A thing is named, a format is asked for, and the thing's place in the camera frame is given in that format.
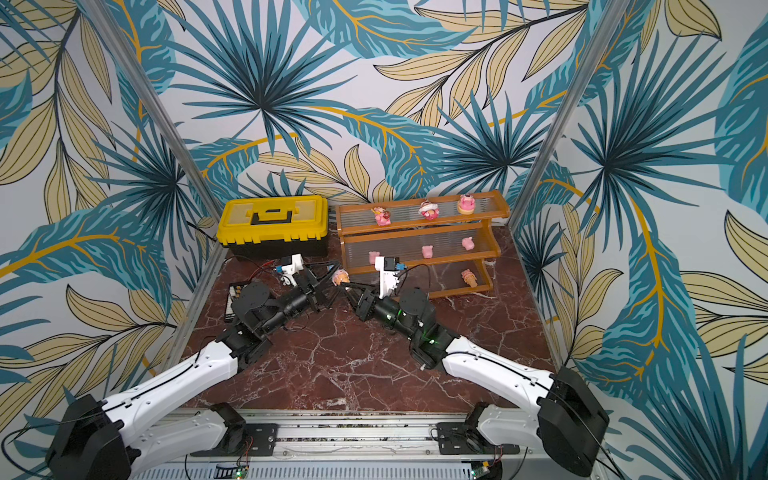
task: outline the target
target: toolbox handle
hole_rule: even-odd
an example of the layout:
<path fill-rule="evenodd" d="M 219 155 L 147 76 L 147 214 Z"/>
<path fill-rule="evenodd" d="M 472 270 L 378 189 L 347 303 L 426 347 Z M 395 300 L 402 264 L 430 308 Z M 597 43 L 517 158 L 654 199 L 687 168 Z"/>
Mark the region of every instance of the toolbox handle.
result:
<path fill-rule="evenodd" d="M 277 214 L 281 211 L 280 208 L 273 208 L 270 210 L 265 211 L 265 214 Z M 272 223 L 290 223 L 291 218 L 293 217 L 293 210 L 288 210 L 286 212 L 286 217 L 283 219 L 276 219 L 276 220 L 261 220 L 259 218 L 259 212 L 253 212 L 253 216 L 250 218 L 250 224 L 251 225 L 269 225 Z"/>

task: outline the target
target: black cable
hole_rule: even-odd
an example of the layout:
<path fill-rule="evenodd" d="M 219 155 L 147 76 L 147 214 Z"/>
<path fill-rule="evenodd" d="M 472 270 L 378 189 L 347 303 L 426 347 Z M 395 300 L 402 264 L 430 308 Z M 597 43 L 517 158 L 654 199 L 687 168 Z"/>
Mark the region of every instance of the black cable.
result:
<path fill-rule="evenodd" d="M 513 473 L 508 480 L 512 480 L 514 477 L 518 476 L 518 473 L 520 473 L 520 470 L 521 468 L 523 468 L 523 464 L 525 463 L 525 457 L 527 456 L 528 456 L 528 447 L 525 447 L 525 453 L 523 454 L 523 459 L 520 461 L 520 464 L 518 465 L 518 469 L 515 470 L 515 473 Z"/>
<path fill-rule="evenodd" d="M 474 356 L 474 357 L 479 358 L 479 359 L 486 360 L 486 361 L 491 362 L 491 363 L 495 363 L 496 365 L 498 365 L 498 366 L 500 366 L 500 367 L 502 367 L 504 369 L 509 370 L 510 372 L 512 372 L 512 373 L 514 373 L 514 374 L 516 374 L 516 375 L 518 375 L 518 376 L 528 380 L 529 382 L 534 383 L 535 385 L 540 386 L 541 388 L 543 388 L 547 392 L 549 392 L 552 395 L 554 395 L 555 397 L 557 397 L 561 402 L 563 402 L 563 405 L 568 407 L 568 409 L 570 409 L 576 415 L 576 418 L 578 419 L 579 422 L 581 422 L 581 424 L 587 430 L 587 433 L 589 433 L 589 435 L 592 437 L 594 442 L 598 445 L 600 450 L 602 450 L 602 452 L 605 454 L 605 456 L 608 458 L 608 460 L 611 462 L 611 464 L 616 468 L 616 472 L 614 472 L 614 473 L 616 473 L 617 476 L 619 478 L 621 478 L 622 480 L 625 479 L 625 477 L 621 473 L 618 472 L 619 471 L 619 467 L 618 467 L 618 465 L 616 465 L 616 462 L 614 462 L 613 456 L 610 454 L 610 452 L 608 450 L 605 449 L 605 447 L 602 445 L 602 443 L 600 443 L 598 441 L 598 437 L 594 436 L 594 433 L 592 433 L 592 431 L 589 429 L 589 427 L 587 426 L 587 423 L 584 421 L 584 419 L 581 417 L 581 415 L 579 415 L 579 413 L 572 406 L 570 406 L 568 404 L 568 402 L 566 402 L 565 399 L 563 399 L 563 397 L 559 396 L 559 394 L 557 394 L 554 390 L 552 390 L 549 387 L 543 386 L 539 382 L 534 382 L 534 380 L 531 377 L 523 375 L 522 373 L 518 372 L 517 370 L 511 369 L 509 366 L 507 366 L 507 365 L 505 365 L 505 364 L 503 364 L 501 362 L 497 362 L 496 360 L 488 358 L 487 356 L 479 355 L 478 353 L 473 353 L 473 352 L 450 352 L 447 355 L 445 355 L 445 357 L 449 357 L 451 355 L 459 355 L 459 354 L 461 354 L 461 355 L 470 355 L 470 356 Z"/>
<path fill-rule="evenodd" d="M 107 412 L 110 412 L 111 410 L 114 410 L 117 407 L 121 407 L 123 405 L 125 405 L 125 402 L 120 402 L 117 405 L 115 405 L 114 407 L 110 407 L 110 408 L 108 408 L 106 410 L 102 410 L 101 412 L 96 412 L 96 413 L 93 413 L 91 415 L 77 417 L 76 419 L 64 420 L 63 422 L 51 422 L 51 423 L 46 423 L 45 425 L 29 425 L 29 426 L 24 427 L 23 429 L 14 430 L 13 432 L 8 433 L 3 438 L 2 442 L 0 442 L 0 449 L 2 450 L 2 454 L 5 457 L 5 459 L 8 460 L 11 463 L 11 465 L 15 466 L 16 468 L 18 468 L 20 471 L 24 472 L 25 474 L 33 476 L 33 477 L 37 477 L 37 478 L 50 478 L 50 479 L 53 479 L 53 477 L 51 477 L 50 475 L 40 475 L 39 473 L 27 470 L 26 468 L 24 468 L 21 465 L 19 465 L 18 463 L 16 463 L 14 461 L 14 459 L 11 458 L 11 456 L 8 454 L 8 450 L 5 449 L 5 443 L 8 441 L 8 439 L 11 438 L 11 436 L 16 434 L 16 433 L 21 435 L 21 434 L 24 434 L 24 433 L 26 433 L 26 432 L 28 432 L 30 430 L 33 430 L 33 429 L 42 429 L 44 427 L 52 427 L 52 426 L 57 426 L 57 425 L 64 425 L 65 423 L 80 422 L 81 420 L 92 419 L 92 418 L 97 417 L 99 415 L 102 415 L 102 414 L 105 414 Z"/>

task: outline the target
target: yellow toolbox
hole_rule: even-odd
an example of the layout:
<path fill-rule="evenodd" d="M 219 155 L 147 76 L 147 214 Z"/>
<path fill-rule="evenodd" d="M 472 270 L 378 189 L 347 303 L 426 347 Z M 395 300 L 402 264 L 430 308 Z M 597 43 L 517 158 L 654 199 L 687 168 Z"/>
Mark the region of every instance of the yellow toolbox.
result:
<path fill-rule="evenodd" d="M 217 233 L 235 255 L 273 259 L 328 254 L 328 200 L 320 195 L 227 202 Z"/>

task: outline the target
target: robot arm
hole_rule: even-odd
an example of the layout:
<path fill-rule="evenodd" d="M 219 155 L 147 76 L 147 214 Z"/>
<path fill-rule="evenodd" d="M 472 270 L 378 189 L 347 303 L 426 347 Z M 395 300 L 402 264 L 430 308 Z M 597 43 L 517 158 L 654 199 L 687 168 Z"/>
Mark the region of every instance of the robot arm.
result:
<path fill-rule="evenodd" d="M 320 278 L 300 256 L 283 259 L 282 266 L 282 276 L 294 288 L 275 297 L 258 281 L 244 287 L 232 305 L 237 321 L 190 358 L 101 402 L 90 395 L 73 402 L 46 455 L 53 477 L 125 480 L 187 453 L 214 447 L 232 452 L 241 445 L 245 421 L 227 404 L 170 425 L 151 426 L 257 362 L 272 345 L 268 336 L 288 320 L 309 308 L 330 307 L 339 291 L 332 288 L 326 295 L 326 289 L 333 287 L 337 262 L 324 263 Z"/>

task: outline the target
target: black mounting plate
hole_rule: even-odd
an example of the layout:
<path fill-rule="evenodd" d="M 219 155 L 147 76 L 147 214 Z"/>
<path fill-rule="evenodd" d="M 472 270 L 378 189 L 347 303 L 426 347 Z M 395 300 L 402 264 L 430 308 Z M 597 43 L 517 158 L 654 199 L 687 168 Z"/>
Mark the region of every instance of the black mounting plate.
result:
<path fill-rule="evenodd" d="M 486 442 L 473 427 L 464 422 L 440 422 L 435 424 L 440 455 L 498 455 L 496 445 Z M 504 454 L 520 453 L 519 445 L 502 445 Z"/>

